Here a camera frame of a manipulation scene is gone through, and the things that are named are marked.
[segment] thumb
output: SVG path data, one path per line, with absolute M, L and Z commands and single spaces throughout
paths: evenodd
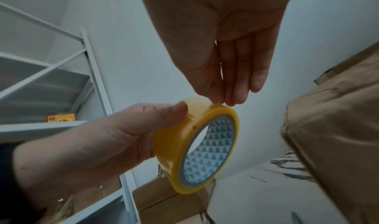
M 173 127 L 183 121 L 188 113 L 188 106 L 181 101 L 173 106 L 149 110 L 135 114 L 133 134 L 143 134 Z

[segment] fingernail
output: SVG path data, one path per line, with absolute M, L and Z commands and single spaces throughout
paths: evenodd
M 180 101 L 174 105 L 174 114 L 180 114 L 187 111 L 188 106 L 184 101 Z

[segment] tape roll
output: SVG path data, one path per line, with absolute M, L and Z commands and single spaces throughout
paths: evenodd
M 230 107 L 205 98 L 184 101 L 188 105 L 185 120 L 156 132 L 152 148 L 175 191 L 189 194 L 211 182 L 227 162 L 237 141 L 239 122 Z M 191 145 L 206 127 L 204 139 L 192 151 Z

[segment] finger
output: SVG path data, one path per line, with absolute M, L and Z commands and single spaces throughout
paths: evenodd
M 234 41 L 218 41 L 217 49 L 221 61 L 225 104 L 228 106 L 234 106 L 233 89 L 237 69 L 236 44 Z
M 203 66 L 182 68 L 180 71 L 186 76 L 197 94 L 209 98 L 213 103 L 224 102 L 221 66 L 216 46 Z
M 276 40 L 278 38 L 280 22 L 272 27 L 256 31 L 253 39 L 253 66 L 250 78 L 250 90 L 259 92 L 266 82 Z
M 188 106 L 184 101 L 181 101 L 169 107 L 146 110 L 145 112 L 120 113 L 116 117 L 117 126 L 124 133 L 141 135 L 173 127 L 183 121 L 187 113 Z
M 251 64 L 253 63 L 253 49 L 251 35 L 236 40 L 237 75 L 233 90 L 233 101 L 242 104 L 249 94 Z

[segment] white ceiling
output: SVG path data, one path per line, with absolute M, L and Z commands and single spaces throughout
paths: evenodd
M 60 25 L 69 0 L 0 0 Z M 45 60 L 55 33 L 0 11 L 0 51 Z

